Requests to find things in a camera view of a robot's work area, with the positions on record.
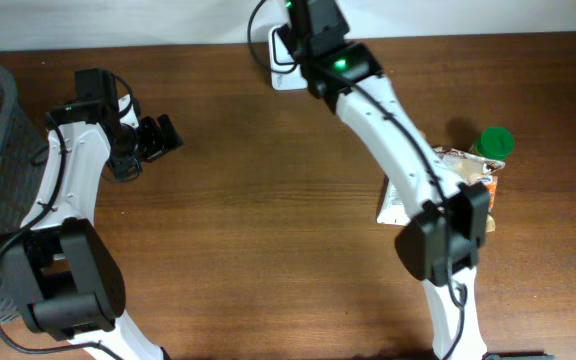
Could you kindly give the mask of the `white cream tube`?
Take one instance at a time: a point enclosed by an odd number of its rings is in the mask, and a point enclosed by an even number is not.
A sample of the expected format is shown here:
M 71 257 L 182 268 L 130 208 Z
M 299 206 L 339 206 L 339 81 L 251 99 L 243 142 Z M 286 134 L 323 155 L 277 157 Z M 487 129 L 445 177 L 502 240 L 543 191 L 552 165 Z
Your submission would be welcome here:
M 406 226 L 410 218 L 405 212 L 399 193 L 391 182 L 387 183 L 376 222 L 384 225 Z

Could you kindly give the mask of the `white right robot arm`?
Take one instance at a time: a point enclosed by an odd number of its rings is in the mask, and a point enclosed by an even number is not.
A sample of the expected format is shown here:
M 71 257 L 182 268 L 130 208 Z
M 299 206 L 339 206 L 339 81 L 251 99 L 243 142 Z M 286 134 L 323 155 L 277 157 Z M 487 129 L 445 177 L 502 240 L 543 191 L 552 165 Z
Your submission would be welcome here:
M 482 359 L 475 279 L 490 195 L 450 170 L 407 115 L 390 79 L 362 44 L 299 61 L 315 97 L 365 144 L 395 187 L 408 224 L 394 247 L 420 281 L 439 359 Z

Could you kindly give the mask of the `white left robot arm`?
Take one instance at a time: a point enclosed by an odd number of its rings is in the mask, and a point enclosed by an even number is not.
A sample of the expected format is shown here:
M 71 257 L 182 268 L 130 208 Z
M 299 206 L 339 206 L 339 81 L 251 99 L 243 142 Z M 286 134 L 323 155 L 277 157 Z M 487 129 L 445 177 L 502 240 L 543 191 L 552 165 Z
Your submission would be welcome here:
M 140 118 L 125 96 L 56 107 L 46 115 L 49 155 L 17 234 L 0 236 L 0 274 L 27 328 L 95 359 L 165 359 L 126 310 L 119 266 L 94 228 L 103 169 L 115 150 L 137 163 L 182 146 L 170 118 Z

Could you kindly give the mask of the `green lid jar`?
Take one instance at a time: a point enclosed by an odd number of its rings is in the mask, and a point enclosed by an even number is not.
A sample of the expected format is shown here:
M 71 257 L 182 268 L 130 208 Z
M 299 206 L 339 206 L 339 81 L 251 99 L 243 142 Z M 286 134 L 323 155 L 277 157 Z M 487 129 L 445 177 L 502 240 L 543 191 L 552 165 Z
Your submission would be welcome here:
M 479 156 L 504 160 L 513 152 L 514 146 L 514 137 L 506 128 L 490 127 L 482 132 L 473 149 Z

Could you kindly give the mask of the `beige snack bag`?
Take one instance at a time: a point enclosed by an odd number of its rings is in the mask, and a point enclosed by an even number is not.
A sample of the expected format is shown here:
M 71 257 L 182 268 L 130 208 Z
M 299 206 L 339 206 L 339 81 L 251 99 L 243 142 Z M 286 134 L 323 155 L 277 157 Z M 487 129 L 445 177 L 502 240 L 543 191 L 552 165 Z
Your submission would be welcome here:
M 434 147 L 434 151 L 437 153 L 440 160 L 451 171 L 455 172 L 461 178 L 463 178 L 469 185 L 482 183 L 481 180 L 485 176 L 494 175 L 498 177 L 497 172 L 505 167 L 505 160 L 509 157 L 508 156 L 504 160 L 493 160 L 479 156 L 474 152 L 474 143 L 467 151 L 459 150 L 449 146 Z M 486 231 L 493 232 L 495 228 L 496 223 L 492 216 L 492 211 L 489 212 L 488 210 Z

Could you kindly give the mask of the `orange tissue pack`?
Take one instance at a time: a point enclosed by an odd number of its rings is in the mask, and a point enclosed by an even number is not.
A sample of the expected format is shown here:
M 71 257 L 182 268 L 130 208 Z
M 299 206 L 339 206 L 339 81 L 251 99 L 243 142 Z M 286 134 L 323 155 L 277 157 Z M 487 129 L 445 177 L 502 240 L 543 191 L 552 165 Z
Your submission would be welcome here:
M 489 212 L 491 212 L 493 210 L 494 204 L 495 204 L 495 197 L 496 197 L 497 187 L 498 187 L 498 177 L 494 176 L 494 175 L 485 176 L 481 180 L 481 182 L 485 185 L 485 187 L 486 187 L 486 189 L 490 195 L 488 210 L 489 210 Z

